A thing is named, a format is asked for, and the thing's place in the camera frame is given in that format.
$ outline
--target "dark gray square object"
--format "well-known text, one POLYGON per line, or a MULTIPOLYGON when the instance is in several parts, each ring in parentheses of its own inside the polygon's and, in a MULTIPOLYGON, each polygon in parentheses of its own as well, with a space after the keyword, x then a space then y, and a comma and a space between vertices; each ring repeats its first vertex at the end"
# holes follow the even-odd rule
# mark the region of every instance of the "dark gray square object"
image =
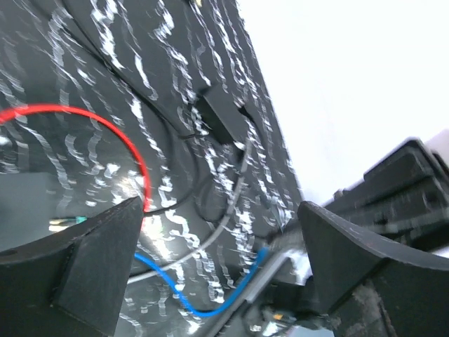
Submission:
POLYGON ((51 234, 47 173, 0 174, 0 252, 51 234))

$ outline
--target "white background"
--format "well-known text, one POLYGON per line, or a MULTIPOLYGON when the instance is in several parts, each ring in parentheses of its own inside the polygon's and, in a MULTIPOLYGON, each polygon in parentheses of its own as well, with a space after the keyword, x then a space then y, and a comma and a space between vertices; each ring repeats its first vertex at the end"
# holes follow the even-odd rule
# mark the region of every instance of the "white background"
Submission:
POLYGON ((449 1, 240 3, 306 199, 449 126, 449 1))

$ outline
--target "marble surface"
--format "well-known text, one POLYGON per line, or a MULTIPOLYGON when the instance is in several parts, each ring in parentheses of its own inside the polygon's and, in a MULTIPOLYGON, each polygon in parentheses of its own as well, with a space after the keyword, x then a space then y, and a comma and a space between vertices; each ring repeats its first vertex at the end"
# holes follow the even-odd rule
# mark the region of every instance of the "marble surface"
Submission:
MULTIPOLYGON (((185 145, 167 133, 154 107, 139 100, 129 85, 163 107, 185 134, 194 130, 192 120, 196 131, 206 130, 198 112, 186 106, 211 83, 257 112, 264 142, 248 124, 254 150, 246 175, 256 188, 245 186, 229 229, 214 245, 169 272, 196 308, 215 308, 248 272, 254 234, 286 223, 301 200, 239 5, 223 0, 203 0, 201 7, 184 0, 68 3, 70 13, 54 0, 39 1, 39 7, 15 0, 0 9, 0 107, 60 103, 110 120, 147 162, 154 209, 171 205, 188 190, 192 158, 185 145), (128 85, 98 62, 91 42, 73 20, 126 75, 128 85), (255 190, 276 206, 264 209, 255 190)), ((191 143, 201 175, 214 176, 210 214, 220 212, 232 193, 233 147, 218 147, 207 138, 191 143)), ((70 114, 18 117, 0 126, 0 173, 20 172, 50 174, 48 196, 55 218, 94 216, 142 193, 142 177, 125 145, 99 123, 70 114)), ((190 200, 148 218, 138 250, 163 265, 197 247, 212 231, 190 200)), ((136 263, 132 273, 142 270, 136 263)), ((123 337, 201 336, 214 321, 185 312, 158 277, 128 287, 120 317, 116 336, 123 337)))

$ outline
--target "black marble table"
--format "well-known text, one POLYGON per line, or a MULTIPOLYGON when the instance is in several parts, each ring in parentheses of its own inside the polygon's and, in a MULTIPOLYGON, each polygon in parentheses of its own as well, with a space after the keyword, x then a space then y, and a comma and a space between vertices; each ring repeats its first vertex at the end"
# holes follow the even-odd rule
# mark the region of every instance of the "black marble table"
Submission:
MULTIPOLYGON (((154 107, 130 86, 163 107, 185 134, 194 131, 192 120, 196 131, 206 130, 198 112, 186 106, 211 84, 257 112, 254 118, 264 140, 248 122, 253 144, 248 184, 228 230, 206 251, 169 272, 198 309, 215 308, 248 272, 254 235, 286 223, 301 201, 239 6, 235 0, 202 0, 202 6, 185 0, 66 2, 69 12, 56 0, 13 0, 0 7, 0 108, 60 103, 110 120, 147 162, 154 209, 171 205, 189 189, 192 158, 156 117, 154 107), (128 84, 99 62, 94 46, 128 84), (276 205, 271 210, 262 207, 261 192, 276 205)), ((201 176, 214 176, 208 210, 211 215, 221 212, 232 193, 233 147, 219 147, 208 138, 190 143, 201 176)), ((0 126, 0 173, 22 172, 49 173, 54 218, 94 216, 142 194, 142 176, 126 146, 96 121, 76 115, 19 117, 0 126)), ((190 199, 174 211, 148 218, 138 251, 163 265, 196 248, 213 226, 198 217, 193 204, 190 199)), ((143 270, 136 263, 131 272, 143 270)), ((183 310, 164 282, 152 277, 128 286, 116 336, 200 336, 213 322, 183 310)))

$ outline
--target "black power adapter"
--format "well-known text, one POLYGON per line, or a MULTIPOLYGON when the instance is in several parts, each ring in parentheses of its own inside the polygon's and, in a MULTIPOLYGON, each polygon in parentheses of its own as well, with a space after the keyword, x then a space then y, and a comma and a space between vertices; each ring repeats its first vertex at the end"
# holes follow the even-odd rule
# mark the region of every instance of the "black power adapter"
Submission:
POLYGON ((194 103, 201 118, 208 125, 210 134, 221 145, 245 143, 247 124, 230 94, 218 85, 200 92, 194 103))

